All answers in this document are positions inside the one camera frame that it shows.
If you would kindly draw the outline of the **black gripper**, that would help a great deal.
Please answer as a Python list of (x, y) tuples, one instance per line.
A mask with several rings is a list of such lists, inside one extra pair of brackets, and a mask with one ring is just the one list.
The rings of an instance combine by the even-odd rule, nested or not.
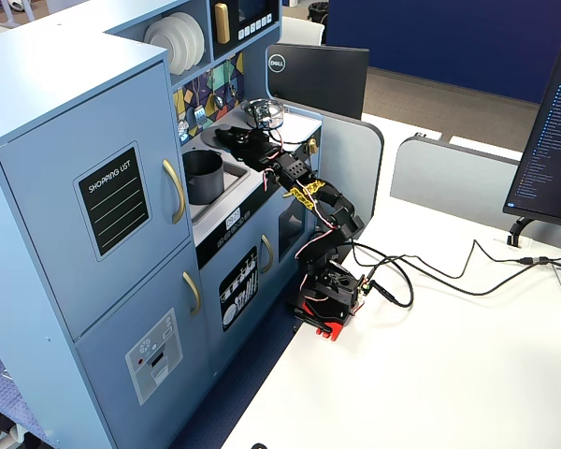
[(271, 139), (266, 132), (252, 132), (251, 129), (230, 126), (215, 129), (218, 140), (227, 140), (226, 149), (234, 157), (242, 157), (242, 161), (250, 168), (264, 172), (271, 169), (273, 172), (281, 171), (281, 164), (277, 159), (283, 155), (279, 142)]

